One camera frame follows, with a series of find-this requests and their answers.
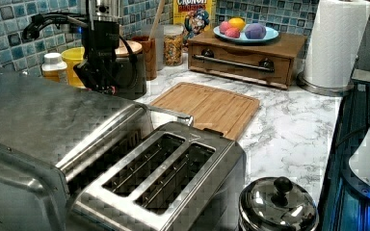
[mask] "paper towel roll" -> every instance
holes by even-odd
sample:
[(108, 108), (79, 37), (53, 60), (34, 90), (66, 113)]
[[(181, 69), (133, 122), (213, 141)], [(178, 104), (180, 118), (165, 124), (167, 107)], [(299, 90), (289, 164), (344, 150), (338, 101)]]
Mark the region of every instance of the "paper towel roll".
[(320, 0), (304, 63), (308, 83), (347, 87), (369, 13), (367, 1)]

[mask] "wooden box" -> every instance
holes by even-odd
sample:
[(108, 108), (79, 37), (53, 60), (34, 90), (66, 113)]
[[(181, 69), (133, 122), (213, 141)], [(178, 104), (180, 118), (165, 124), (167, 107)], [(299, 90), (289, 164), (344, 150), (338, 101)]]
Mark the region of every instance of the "wooden box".
[(189, 40), (188, 68), (287, 90), (306, 37), (280, 33), (266, 43), (235, 44), (212, 30)]

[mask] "drawer handle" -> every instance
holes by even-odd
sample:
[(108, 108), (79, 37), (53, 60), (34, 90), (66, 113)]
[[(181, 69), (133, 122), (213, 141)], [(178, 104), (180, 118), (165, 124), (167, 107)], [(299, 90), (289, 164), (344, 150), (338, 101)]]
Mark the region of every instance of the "drawer handle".
[(250, 65), (250, 64), (239, 64), (235, 63), (232, 61), (225, 61), (225, 60), (220, 60), (214, 58), (214, 53), (210, 49), (204, 49), (202, 50), (202, 55), (193, 55), (192, 56), (194, 59), (197, 60), (203, 60), (203, 61), (210, 61), (213, 63), (219, 63), (219, 64), (230, 64), (234, 66), (239, 66), (239, 67), (245, 67), (245, 68), (250, 68), (250, 69), (255, 69), (255, 70), (261, 70), (261, 71), (266, 71), (266, 72), (275, 72), (275, 65), (273, 61), (265, 58), (259, 62), (259, 65)]

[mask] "wall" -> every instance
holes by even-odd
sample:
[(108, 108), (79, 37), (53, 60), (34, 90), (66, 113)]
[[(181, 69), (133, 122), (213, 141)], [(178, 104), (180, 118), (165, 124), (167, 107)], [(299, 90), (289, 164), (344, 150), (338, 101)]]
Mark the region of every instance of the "wall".
[[(142, 24), (152, 23), (157, 0), (122, 0), (123, 31), (129, 37), (140, 33)], [(166, 1), (161, 21), (172, 22), (172, 0)], [(41, 76), (40, 65), (44, 54), (63, 52), (80, 46), (80, 35), (64, 34), (53, 25), (46, 27), (40, 38), (25, 41), (21, 32), (30, 23), (31, 15), (49, 11), (77, 12), (77, 0), (0, 0), (0, 66), (11, 70), (27, 69), (31, 75)]]
[(72, 36), (65, 36), (53, 26), (46, 27), (35, 41), (21, 38), (31, 15), (58, 10), (75, 11), (76, 0), (0, 0), (0, 65), (11, 70), (29, 69), (31, 74), (40, 75), (45, 53), (78, 45)]
[(216, 19), (219, 24), (232, 16), (240, 16), (247, 23), (261, 23), (280, 32), (310, 36), (318, 2), (319, 0), (218, 0)]

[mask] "plate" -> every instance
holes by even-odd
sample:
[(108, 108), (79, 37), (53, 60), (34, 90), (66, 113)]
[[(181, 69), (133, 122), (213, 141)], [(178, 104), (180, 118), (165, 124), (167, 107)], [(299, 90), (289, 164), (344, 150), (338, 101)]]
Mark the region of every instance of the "plate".
[(249, 25), (250, 24), (247, 24), (245, 26), (245, 28), (243, 29), (243, 31), (240, 33), (240, 37), (239, 38), (229, 38), (229, 37), (225, 36), (224, 34), (221, 34), (221, 32), (219, 31), (219, 26), (217, 26), (217, 27), (215, 27), (213, 29), (213, 33), (215, 33), (215, 35), (221, 37), (222, 39), (234, 41), (234, 42), (237, 42), (237, 43), (259, 43), (259, 42), (266, 42), (266, 41), (269, 41), (271, 39), (275, 39), (275, 38), (278, 37), (278, 31), (276, 31), (273, 28), (266, 27), (266, 36), (263, 39), (249, 39), (249, 38), (246, 38), (245, 29)]

